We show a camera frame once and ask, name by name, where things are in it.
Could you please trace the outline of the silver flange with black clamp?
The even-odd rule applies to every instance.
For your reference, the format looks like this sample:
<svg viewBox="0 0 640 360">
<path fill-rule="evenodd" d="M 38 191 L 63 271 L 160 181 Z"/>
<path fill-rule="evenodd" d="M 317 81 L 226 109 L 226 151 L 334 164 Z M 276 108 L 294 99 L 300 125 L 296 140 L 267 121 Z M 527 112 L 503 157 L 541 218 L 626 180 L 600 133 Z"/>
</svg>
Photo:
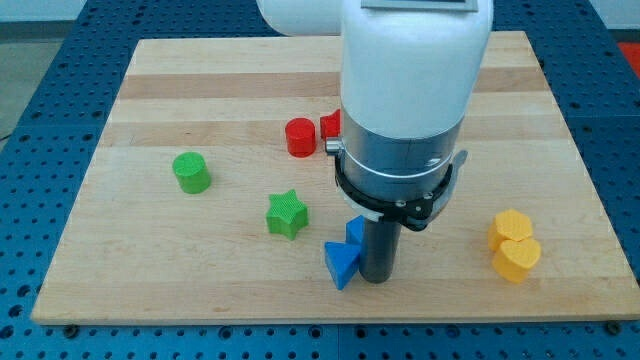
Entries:
<svg viewBox="0 0 640 360">
<path fill-rule="evenodd" d="M 327 140 L 335 181 L 365 218 L 422 231 L 449 202 L 466 153 L 454 152 L 461 121 L 418 138 L 387 137 L 341 113 L 341 134 Z"/>
</svg>

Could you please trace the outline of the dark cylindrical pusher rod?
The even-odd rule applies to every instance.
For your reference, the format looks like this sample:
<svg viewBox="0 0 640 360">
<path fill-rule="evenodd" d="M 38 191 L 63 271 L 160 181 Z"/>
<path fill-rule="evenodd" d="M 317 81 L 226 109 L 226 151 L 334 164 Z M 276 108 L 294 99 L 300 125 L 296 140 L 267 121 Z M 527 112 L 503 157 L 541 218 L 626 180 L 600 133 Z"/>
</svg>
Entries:
<svg viewBox="0 0 640 360">
<path fill-rule="evenodd" d="M 383 283 L 390 278 L 400 233 L 397 222 L 364 220 L 359 272 L 367 282 Z"/>
</svg>

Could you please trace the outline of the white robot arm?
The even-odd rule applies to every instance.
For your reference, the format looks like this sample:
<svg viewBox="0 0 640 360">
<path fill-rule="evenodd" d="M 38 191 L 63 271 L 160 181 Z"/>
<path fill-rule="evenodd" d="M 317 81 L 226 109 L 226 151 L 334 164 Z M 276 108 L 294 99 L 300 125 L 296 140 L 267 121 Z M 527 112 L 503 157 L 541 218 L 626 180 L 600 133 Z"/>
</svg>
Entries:
<svg viewBox="0 0 640 360">
<path fill-rule="evenodd" d="M 386 281 L 402 229 L 446 207 L 466 152 L 456 146 L 493 24 L 491 0 L 257 0 L 287 36 L 342 40 L 335 180 L 364 219 L 361 276 Z"/>
</svg>

